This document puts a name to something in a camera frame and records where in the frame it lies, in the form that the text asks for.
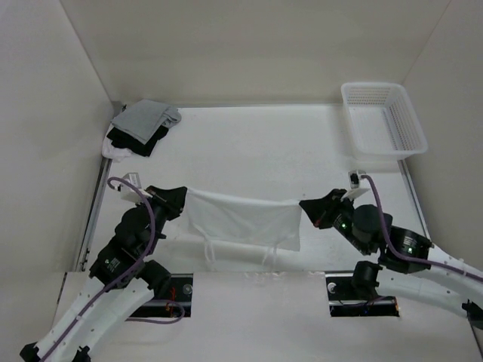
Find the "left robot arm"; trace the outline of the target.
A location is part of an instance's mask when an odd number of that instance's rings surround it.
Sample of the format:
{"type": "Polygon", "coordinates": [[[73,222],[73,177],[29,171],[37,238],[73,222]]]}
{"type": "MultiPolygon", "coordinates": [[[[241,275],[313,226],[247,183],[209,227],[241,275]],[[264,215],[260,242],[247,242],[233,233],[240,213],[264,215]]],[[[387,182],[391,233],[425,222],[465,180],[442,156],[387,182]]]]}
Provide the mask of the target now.
{"type": "Polygon", "coordinates": [[[22,360],[92,361],[139,307],[168,295],[171,273],[147,257],[165,238],[165,223],[183,212],[187,188],[133,191],[140,200],[122,215],[75,301],[45,337],[23,346],[22,360]]]}

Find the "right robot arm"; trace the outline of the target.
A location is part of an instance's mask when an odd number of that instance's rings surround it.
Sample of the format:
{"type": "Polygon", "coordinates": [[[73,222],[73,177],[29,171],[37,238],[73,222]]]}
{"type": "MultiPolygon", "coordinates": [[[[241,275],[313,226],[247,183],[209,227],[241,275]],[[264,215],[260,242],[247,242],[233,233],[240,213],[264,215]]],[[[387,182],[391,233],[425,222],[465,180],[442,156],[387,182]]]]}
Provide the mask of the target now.
{"type": "Polygon", "coordinates": [[[343,315],[362,316],[398,297],[445,309],[482,328],[482,273],[438,249],[428,238],[393,225],[380,201],[355,205],[345,189],[299,205],[317,229],[334,229],[361,255],[352,275],[329,290],[343,315]]]}

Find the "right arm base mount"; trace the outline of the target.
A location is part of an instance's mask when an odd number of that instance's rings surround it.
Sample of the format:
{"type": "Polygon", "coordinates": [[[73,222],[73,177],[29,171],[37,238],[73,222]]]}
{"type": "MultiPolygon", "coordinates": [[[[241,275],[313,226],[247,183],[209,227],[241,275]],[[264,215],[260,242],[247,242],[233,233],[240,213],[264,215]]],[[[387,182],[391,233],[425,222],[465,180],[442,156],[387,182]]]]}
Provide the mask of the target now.
{"type": "Polygon", "coordinates": [[[360,297],[350,273],[326,274],[329,313],[333,318],[368,318],[400,316],[394,296],[360,297]]]}

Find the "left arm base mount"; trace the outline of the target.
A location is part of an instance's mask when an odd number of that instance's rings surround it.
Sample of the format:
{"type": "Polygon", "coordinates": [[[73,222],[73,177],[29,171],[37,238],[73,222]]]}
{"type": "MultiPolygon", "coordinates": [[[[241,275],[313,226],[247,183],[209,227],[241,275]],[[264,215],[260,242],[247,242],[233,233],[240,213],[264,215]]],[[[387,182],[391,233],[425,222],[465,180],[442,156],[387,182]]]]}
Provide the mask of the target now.
{"type": "Polygon", "coordinates": [[[174,274],[163,294],[140,306],[132,315],[132,318],[170,318],[181,316],[181,310],[167,300],[175,301],[185,311],[185,318],[191,317],[193,274],[174,274]]]}

